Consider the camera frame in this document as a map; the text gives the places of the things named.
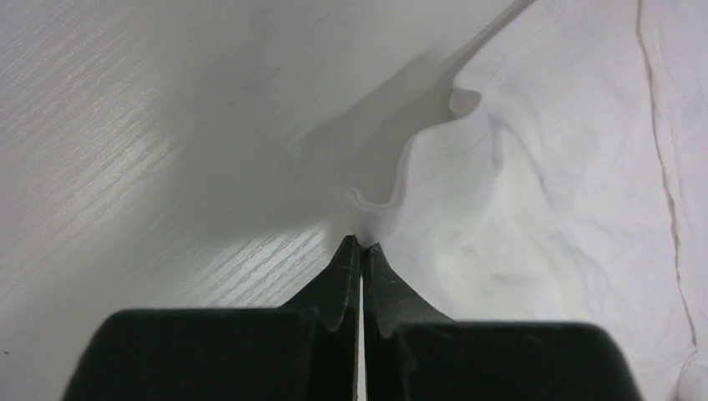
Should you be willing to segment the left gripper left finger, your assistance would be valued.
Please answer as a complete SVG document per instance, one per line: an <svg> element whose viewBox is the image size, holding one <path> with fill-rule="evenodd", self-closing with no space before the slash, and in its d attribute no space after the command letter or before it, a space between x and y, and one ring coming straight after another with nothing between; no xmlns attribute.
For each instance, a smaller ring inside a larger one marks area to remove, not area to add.
<svg viewBox="0 0 708 401"><path fill-rule="evenodd" d="M91 338L67 400L353 400L362 249L342 239L279 307L127 309Z"/></svg>

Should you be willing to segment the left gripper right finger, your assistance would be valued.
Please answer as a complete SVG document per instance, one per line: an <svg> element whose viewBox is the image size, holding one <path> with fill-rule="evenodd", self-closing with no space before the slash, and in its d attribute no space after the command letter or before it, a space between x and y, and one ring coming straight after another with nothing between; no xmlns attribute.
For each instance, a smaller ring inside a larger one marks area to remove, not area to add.
<svg viewBox="0 0 708 401"><path fill-rule="evenodd" d="M638 400L610 335L581 322L455 321L362 255L370 400Z"/></svg>

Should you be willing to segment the white t shirt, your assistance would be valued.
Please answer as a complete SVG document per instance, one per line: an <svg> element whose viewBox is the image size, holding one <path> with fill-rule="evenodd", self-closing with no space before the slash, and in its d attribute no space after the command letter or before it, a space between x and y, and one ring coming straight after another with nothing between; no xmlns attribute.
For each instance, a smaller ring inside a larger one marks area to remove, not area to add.
<svg viewBox="0 0 708 401"><path fill-rule="evenodd" d="M707 397L707 4L535 1L453 80L356 234L451 317L592 322Z"/></svg>

